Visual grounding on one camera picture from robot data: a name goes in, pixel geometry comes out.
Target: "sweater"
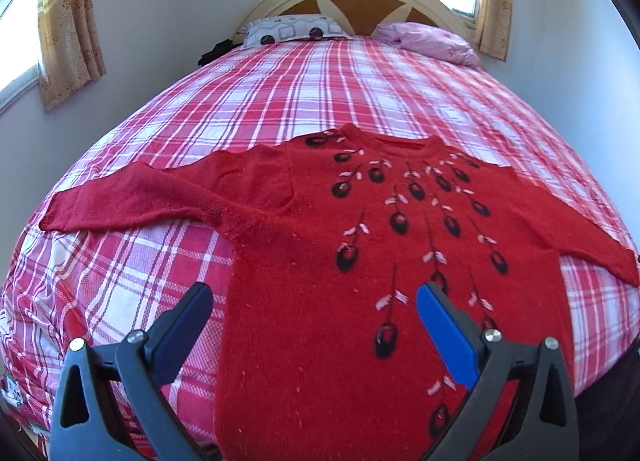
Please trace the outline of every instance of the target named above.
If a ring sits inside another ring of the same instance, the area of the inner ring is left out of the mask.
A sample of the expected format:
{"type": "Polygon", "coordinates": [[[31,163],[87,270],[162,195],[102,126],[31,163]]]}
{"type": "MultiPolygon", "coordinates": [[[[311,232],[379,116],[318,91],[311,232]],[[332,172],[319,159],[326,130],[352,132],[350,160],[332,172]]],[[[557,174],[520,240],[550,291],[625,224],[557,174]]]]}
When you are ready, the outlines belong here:
{"type": "MultiPolygon", "coordinates": [[[[418,318],[425,282],[511,341],[556,337],[571,375],[559,256],[639,281],[631,250],[513,168],[352,124],[183,167],[130,164],[55,194],[40,228],[163,218],[234,245],[214,424],[229,461],[419,459],[465,397],[418,318]]],[[[475,457],[513,396],[510,384],[475,457]]]]}

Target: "white pillow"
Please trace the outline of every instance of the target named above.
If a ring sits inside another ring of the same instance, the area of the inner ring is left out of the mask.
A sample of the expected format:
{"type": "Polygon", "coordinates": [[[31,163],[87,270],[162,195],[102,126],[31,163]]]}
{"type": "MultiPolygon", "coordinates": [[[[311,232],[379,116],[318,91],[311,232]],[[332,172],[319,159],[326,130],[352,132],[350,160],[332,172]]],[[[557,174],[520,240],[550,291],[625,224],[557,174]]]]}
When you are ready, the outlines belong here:
{"type": "Polygon", "coordinates": [[[321,14],[277,16],[248,22],[239,34],[246,34],[245,48],[287,42],[288,40],[321,40],[347,35],[331,17],[321,14]]]}

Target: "metal bolt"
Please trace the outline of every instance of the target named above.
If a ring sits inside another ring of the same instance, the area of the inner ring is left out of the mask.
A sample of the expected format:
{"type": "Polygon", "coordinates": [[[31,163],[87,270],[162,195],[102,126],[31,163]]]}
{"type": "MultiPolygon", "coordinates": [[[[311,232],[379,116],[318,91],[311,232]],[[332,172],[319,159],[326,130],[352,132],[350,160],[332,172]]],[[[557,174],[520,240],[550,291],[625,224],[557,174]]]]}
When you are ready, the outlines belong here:
{"type": "Polygon", "coordinates": [[[487,342],[500,342],[500,340],[502,340],[502,333],[497,329],[487,329],[484,332],[484,338],[487,342]]]}
{"type": "Polygon", "coordinates": [[[142,329],[136,329],[127,335],[127,342],[137,344],[145,339],[145,332],[142,329]]]}
{"type": "Polygon", "coordinates": [[[83,347],[84,347],[84,340],[81,338],[74,338],[73,340],[71,340],[71,343],[69,344],[69,349],[71,349],[72,351],[79,351],[83,347]]]}
{"type": "Polygon", "coordinates": [[[558,343],[558,340],[556,340],[552,336],[548,336],[545,338],[545,347],[547,349],[551,349],[552,351],[555,351],[556,349],[558,349],[559,345],[560,344],[558,343]]]}

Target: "pillow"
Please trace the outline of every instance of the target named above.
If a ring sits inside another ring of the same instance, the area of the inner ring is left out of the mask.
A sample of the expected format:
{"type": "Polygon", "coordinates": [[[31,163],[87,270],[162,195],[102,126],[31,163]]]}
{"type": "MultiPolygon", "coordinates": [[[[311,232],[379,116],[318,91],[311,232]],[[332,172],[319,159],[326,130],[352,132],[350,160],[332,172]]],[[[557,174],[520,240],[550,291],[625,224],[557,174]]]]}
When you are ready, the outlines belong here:
{"type": "Polygon", "coordinates": [[[444,62],[473,69],[482,67],[478,53],[464,38],[435,26],[419,22],[379,24],[371,36],[396,48],[444,62]]]}
{"type": "Polygon", "coordinates": [[[253,48],[288,40],[321,40],[323,38],[351,38],[331,17],[321,14],[277,16],[257,19],[244,25],[239,34],[246,34],[243,46],[253,48]]]}

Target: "blue rubber tip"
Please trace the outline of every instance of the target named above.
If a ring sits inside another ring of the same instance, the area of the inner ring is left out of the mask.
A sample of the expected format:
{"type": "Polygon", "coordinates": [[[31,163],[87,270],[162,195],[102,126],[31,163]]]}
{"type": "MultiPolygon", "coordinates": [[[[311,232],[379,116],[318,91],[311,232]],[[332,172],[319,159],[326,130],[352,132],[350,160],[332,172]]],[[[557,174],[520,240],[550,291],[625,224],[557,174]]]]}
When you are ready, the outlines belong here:
{"type": "Polygon", "coordinates": [[[418,288],[415,305],[451,377],[470,391],[480,376],[476,352],[428,286],[418,288]]]}

